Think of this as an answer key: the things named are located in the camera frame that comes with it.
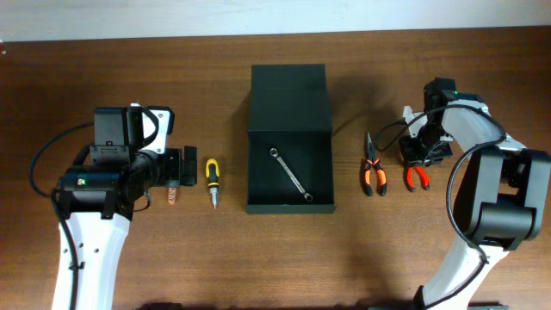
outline orange pliers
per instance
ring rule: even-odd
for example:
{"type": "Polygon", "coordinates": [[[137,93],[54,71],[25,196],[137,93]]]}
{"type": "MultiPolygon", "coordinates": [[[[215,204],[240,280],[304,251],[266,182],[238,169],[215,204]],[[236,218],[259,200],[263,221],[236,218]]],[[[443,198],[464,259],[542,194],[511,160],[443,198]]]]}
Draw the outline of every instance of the orange pliers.
{"type": "Polygon", "coordinates": [[[426,172],[424,172],[423,167],[421,166],[414,166],[414,167],[406,167],[406,187],[409,191],[414,192],[415,186],[413,185],[412,180],[412,174],[413,170],[417,172],[417,174],[421,177],[421,186],[424,190],[429,190],[430,183],[429,183],[429,176],[426,172]]]}
{"type": "Polygon", "coordinates": [[[382,169],[381,161],[375,156],[375,148],[371,142],[371,136],[369,133],[366,137],[366,157],[364,165],[364,178],[363,185],[365,193],[372,196],[373,190],[371,189],[371,182],[369,181],[369,175],[371,173],[371,168],[375,168],[377,176],[379,177],[379,183],[381,185],[381,195],[387,194],[387,174],[382,169]]]}

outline orange plier handle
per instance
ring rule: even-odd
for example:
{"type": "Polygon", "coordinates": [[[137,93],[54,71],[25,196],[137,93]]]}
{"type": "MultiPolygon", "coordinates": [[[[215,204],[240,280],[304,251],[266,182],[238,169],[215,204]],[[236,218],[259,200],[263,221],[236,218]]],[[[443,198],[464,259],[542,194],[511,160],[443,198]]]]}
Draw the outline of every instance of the orange plier handle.
{"type": "Polygon", "coordinates": [[[429,190],[430,188],[430,182],[429,182],[429,176],[426,172],[424,172],[424,169],[420,166],[415,167],[406,167],[406,186],[407,189],[411,192],[415,191],[415,185],[413,185],[412,180],[412,171],[415,170],[419,177],[421,177],[421,186],[424,190],[429,190]]]}
{"type": "Polygon", "coordinates": [[[382,169],[381,161],[379,159],[376,159],[374,162],[372,162],[369,159],[366,159],[365,161],[365,167],[364,167],[365,193],[370,196],[373,195],[373,190],[371,189],[371,181],[369,180],[369,175],[371,174],[371,168],[375,168],[375,171],[377,172],[377,177],[379,178],[379,184],[381,185],[381,195],[386,195],[387,194],[387,174],[382,169]]]}

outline wooden table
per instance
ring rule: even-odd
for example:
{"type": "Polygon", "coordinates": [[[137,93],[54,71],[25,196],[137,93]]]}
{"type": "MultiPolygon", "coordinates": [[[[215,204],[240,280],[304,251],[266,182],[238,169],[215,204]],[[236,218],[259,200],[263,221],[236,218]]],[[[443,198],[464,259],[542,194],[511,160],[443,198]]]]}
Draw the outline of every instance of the wooden table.
{"type": "MultiPolygon", "coordinates": [[[[51,306],[59,231],[49,201],[28,186],[28,166],[44,142],[90,121],[95,107],[172,107],[169,146],[197,146],[200,171],[210,157],[222,171],[218,211],[202,174],[197,186],[179,190],[174,207],[165,189],[152,191],[153,206],[136,214],[121,254],[114,309],[152,301],[298,307],[411,299],[455,236],[444,208],[455,161],[430,167],[430,191],[415,194],[402,181],[398,147],[380,154],[386,197],[365,196],[357,173],[364,133],[398,119],[405,105],[422,109],[423,86],[435,76],[481,94],[511,136],[551,152],[551,28],[54,41],[7,49],[0,55],[1,308],[51,306]],[[303,63],[326,64],[339,128],[337,212],[247,215],[251,65],[303,63]]],[[[36,169],[40,187],[51,188],[92,140],[86,129],[49,150],[36,169]]],[[[547,212],[539,237],[499,263],[473,301],[548,307],[550,241],[547,212]]]]}

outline screwdriver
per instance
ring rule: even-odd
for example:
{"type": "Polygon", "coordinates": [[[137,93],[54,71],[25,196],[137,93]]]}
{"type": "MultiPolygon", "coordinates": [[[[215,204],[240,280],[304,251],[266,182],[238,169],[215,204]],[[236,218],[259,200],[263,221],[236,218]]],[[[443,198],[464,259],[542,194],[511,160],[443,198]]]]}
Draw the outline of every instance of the screwdriver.
{"type": "Polygon", "coordinates": [[[218,178],[220,177],[220,168],[218,167],[218,163],[216,162],[216,159],[210,158],[207,161],[207,180],[208,180],[208,191],[210,192],[210,195],[213,197],[213,205],[214,209],[218,207],[218,178]]]}

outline white wall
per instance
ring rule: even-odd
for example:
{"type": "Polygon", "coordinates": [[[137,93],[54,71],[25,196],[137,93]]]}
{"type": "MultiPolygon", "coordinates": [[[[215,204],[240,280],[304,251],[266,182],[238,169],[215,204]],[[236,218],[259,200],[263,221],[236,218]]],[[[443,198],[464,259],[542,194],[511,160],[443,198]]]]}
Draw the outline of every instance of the white wall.
{"type": "Polygon", "coordinates": [[[545,24],[551,0],[0,0],[4,41],[545,24]]]}

